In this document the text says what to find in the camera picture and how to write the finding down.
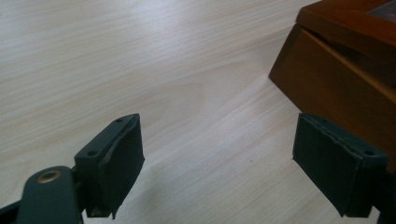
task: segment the screw hole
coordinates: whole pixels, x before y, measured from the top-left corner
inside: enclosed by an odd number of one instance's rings
[[[48,171],[42,174],[41,176],[39,176],[37,182],[40,184],[49,183],[52,180],[57,179],[59,176],[61,176],[61,172],[59,171]]]
[[[366,155],[368,155],[368,156],[374,156],[374,155],[375,155],[374,152],[369,151],[369,150],[365,150],[365,151],[363,151],[363,153],[366,154]]]
[[[89,151],[88,152],[88,156],[95,156],[96,154],[98,154],[97,151]]]

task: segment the table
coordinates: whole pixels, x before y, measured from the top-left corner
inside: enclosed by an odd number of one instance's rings
[[[140,113],[143,170],[88,224],[375,223],[340,218],[291,159],[300,111],[268,78],[313,2],[3,1],[0,206]]]

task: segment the wooden box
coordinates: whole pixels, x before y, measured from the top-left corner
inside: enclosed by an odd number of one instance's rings
[[[377,13],[392,3],[324,0],[302,8],[270,78],[303,112],[387,153],[395,171],[396,22]]]

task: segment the black plastic part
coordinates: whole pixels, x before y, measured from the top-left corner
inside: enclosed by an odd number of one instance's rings
[[[293,158],[341,216],[369,216],[387,155],[326,119],[300,114]]]
[[[140,174],[143,156],[140,117],[111,122],[76,156],[78,181],[86,194],[88,217],[115,217]]]
[[[51,167],[27,180],[17,223],[82,223],[73,176],[69,168]]]
[[[381,212],[378,224],[396,223],[396,174],[383,175],[375,190],[374,206]]]
[[[0,209],[0,223],[14,224],[17,220],[18,210],[20,209],[20,201],[9,204]]]

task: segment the wooden table surface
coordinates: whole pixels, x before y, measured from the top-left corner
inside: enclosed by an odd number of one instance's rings
[[[375,223],[340,218],[291,159],[299,110],[268,79],[313,2],[2,1],[0,206],[140,113],[143,170],[88,224]]]

